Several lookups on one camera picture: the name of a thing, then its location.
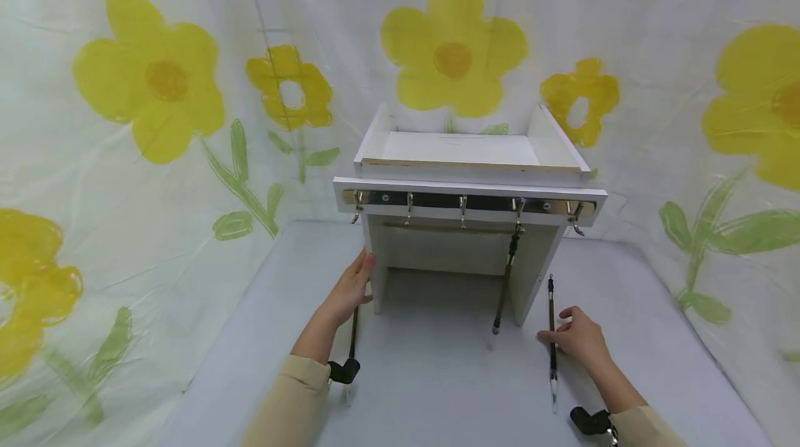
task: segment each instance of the beige sleeve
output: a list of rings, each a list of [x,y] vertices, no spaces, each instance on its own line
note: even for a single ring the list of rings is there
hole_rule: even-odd
[[[652,407],[635,407],[610,417],[625,447],[685,447],[685,443]]]
[[[306,447],[328,396],[331,368],[310,358],[286,357],[253,415],[242,447]]]

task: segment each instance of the calligraphy brush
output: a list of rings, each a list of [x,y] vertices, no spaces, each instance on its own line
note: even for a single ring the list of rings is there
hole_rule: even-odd
[[[547,291],[549,294],[549,318],[551,319],[551,332],[555,331],[555,307],[553,306],[553,274],[547,281]],[[557,414],[556,396],[558,395],[558,365],[556,363],[555,343],[551,342],[551,394],[553,396],[553,414]]]

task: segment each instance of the fabric backdrop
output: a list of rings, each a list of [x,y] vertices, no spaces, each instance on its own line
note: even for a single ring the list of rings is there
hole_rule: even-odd
[[[800,437],[800,0],[0,0],[0,446],[151,445],[293,219],[401,129],[551,111]]]

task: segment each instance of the hand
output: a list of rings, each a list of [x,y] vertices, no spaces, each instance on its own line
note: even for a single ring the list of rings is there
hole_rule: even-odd
[[[583,310],[571,306],[558,314],[559,319],[572,317],[564,322],[555,332],[539,331],[537,336],[546,343],[555,343],[564,353],[575,358],[583,367],[592,367],[613,363],[606,346],[606,338],[599,325],[589,319]]]
[[[372,301],[372,295],[368,296],[365,293],[374,265],[375,257],[367,254],[367,249],[362,249],[359,256],[345,269],[342,277],[333,286],[318,312],[330,317],[337,327],[347,322],[357,306]]]

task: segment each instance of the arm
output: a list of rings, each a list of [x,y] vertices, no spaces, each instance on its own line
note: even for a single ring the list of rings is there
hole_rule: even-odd
[[[311,316],[285,359],[269,393],[258,406],[242,447],[305,447],[328,396],[331,348],[336,330],[366,296],[375,259],[362,251]]]
[[[572,320],[557,331],[539,331],[537,335],[542,341],[557,344],[583,365],[611,414],[620,445],[685,447],[611,359],[601,327],[577,306],[563,310],[558,316]]]

